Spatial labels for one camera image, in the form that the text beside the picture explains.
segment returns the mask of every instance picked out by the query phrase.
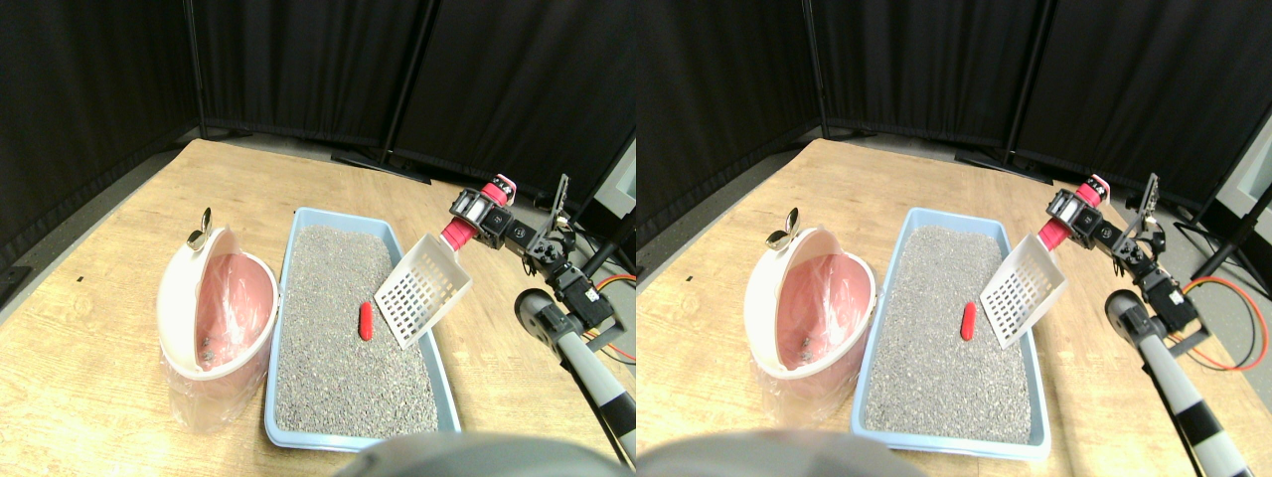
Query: black and white pole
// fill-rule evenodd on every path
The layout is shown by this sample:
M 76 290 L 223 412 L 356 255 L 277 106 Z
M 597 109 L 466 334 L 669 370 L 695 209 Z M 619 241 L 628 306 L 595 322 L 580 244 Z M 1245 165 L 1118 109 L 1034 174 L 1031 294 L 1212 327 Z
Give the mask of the black and white pole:
M 1118 335 L 1140 350 L 1145 370 L 1156 382 L 1177 430 L 1206 476 L 1252 476 L 1227 431 L 1161 342 L 1165 327 L 1149 315 L 1144 301 L 1130 290 L 1119 290 L 1109 296 L 1104 310 Z
M 636 455 L 636 401 L 627 389 L 614 379 L 614 374 L 600 364 L 597 355 L 579 338 L 579 335 L 565 335 L 557 340 L 557 350 L 562 360 L 577 373 L 583 391 L 600 410 L 605 427 L 618 438 L 618 444 L 628 457 Z
M 574 375 L 619 462 L 630 466 L 636 455 L 636 399 L 579 337 L 583 324 L 561 313 L 552 295 L 539 289 L 518 295 L 514 309 L 522 327 L 548 345 L 561 359 L 561 366 Z
M 1233 439 L 1210 412 L 1210 406 L 1206 406 L 1206 401 L 1161 343 L 1161 338 L 1146 336 L 1140 340 L 1137 347 L 1144 363 L 1149 365 L 1149 373 L 1152 373 L 1161 387 L 1166 407 L 1179 422 L 1202 471 L 1207 476 L 1250 476 L 1245 459 L 1236 450 Z

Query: litter scoop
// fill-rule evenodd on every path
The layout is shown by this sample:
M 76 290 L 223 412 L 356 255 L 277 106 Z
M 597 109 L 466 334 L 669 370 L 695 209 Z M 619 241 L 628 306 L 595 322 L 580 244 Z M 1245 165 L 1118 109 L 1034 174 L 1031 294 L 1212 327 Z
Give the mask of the litter scoop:
M 460 195 L 452 209 L 467 206 L 458 202 L 469 197 L 502 206 L 511 204 L 515 193 L 516 184 L 497 176 L 480 195 Z M 488 209 L 480 205 L 468 209 L 476 211 L 474 220 Z M 477 229 L 467 221 L 452 219 L 441 237 L 425 234 L 416 242 L 375 291 L 375 304 L 403 350 L 420 341 L 472 289 L 472 276 L 459 265 L 459 248 L 476 234 Z
M 1091 176 L 1072 196 L 1096 207 L 1108 198 L 1109 186 L 1099 176 Z M 981 308 L 990 318 L 999 346 L 1006 349 L 1033 328 L 1034 323 L 1051 309 L 1068 280 L 1056 263 L 1052 251 L 1072 234 L 1070 224 L 1079 219 L 1082 206 L 1070 196 L 1056 195 L 1047 207 L 1052 219 L 1037 234 L 1025 235 L 1011 251 L 999 270 L 981 291 Z

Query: plastic bag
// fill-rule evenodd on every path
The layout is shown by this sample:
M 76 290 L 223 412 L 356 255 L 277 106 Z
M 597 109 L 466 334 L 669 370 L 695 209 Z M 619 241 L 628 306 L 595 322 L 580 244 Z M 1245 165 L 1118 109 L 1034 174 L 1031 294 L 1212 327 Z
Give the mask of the plastic bag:
M 173 365 L 160 352 L 172 415 L 193 432 L 211 432 L 233 421 L 270 368 L 268 333 L 277 303 L 273 275 L 259 259 L 242 253 L 232 232 L 224 234 L 225 239 L 202 252 L 209 258 L 193 315 L 174 318 L 195 321 L 197 370 Z
M 764 411 L 781 426 L 812 426 L 833 415 L 856 387 L 874 281 L 847 253 L 813 257 L 790 268 L 775 321 L 787 373 L 773 375 L 754 359 Z
M 214 432 L 238 417 L 256 396 L 270 370 L 270 342 L 261 346 L 242 368 L 210 380 L 195 380 L 181 375 L 159 354 L 164 375 L 168 378 L 168 401 L 172 417 L 192 432 Z

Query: black curtain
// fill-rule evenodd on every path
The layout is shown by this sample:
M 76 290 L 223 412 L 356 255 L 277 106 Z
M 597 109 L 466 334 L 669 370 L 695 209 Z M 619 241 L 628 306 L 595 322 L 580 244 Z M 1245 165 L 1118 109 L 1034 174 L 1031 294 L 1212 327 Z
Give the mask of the black curtain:
M 820 120 L 798 0 L 637 9 L 639 248 Z
M 0 270 L 195 125 L 179 1 L 0 3 Z
M 380 146 L 426 5 L 195 1 L 207 125 Z
M 1005 146 L 1039 4 L 814 0 L 828 122 Z
M 443 1 L 394 153 L 581 202 L 636 128 L 632 1 Z
M 1272 3 L 1060 1 L 1018 153 L 1199 207 L 1272 106 Z

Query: table surface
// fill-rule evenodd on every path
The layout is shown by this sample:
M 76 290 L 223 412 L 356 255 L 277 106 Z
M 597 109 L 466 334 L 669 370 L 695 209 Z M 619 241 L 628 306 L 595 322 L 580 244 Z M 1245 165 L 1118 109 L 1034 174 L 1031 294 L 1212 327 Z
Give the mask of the table surface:
M 791 207 L 799 207 L 803 226 L 820 224 L 833 232 L 845 249 L 874 268 L 881 286 L 911 207 L 999 220 L 1014 245 L 1046 223 L 1044 209 L 1058 187 L 814 141 L 724 214 L 640 295 L 640 449 L 705 432 L 773 426 L 750 370 L 743 296 L 766 251 L 764 238 L 781 228 Z M 1124 225 L 1107 209 L 1105 218 Z M 1138 354 L 1113 332 L 1103 310 L 1110 293 L 1133 289 L 1130 279 L 1116 276 L 1103 253 L 1072 243 L 1058 247 L 1056 256 L 1070 285 L 1034 327 L 1051 418 L 1049 457 L 1016 462 L 898 454 L 929 474 L 1192 474 Z M 1201 349 L 1231 363 L 1217 340 Z M 1252 471 L 1272 472 L 1272 415 L 1245 378 L 1179 361 Z M 851 408 L 850 397 L 819 427 L 848 431 Z
M 205 207 L 214 226 L 229 224 L 243 249 L 277 275 L 296 207 L 383 219 L 410 249 L 449 223 L 458 193 L 452 184 L 191 142 L 0 326 L 0 467 L 57 474 L 333 473 L 352 454 L 270 443 L 263 385 L 215 434 L 190 434 L 173 420 L 155 331 L 164 267 Z M 525 276 L 508 251 L 467 247 L 460 261 L 473 287 L 434 331 L 463 429 L 553 438 L 609 455 L 574 380 L 513 313 L 522 290 L 546 285 Z M 627 370 L 602 361 L 635 389 Z

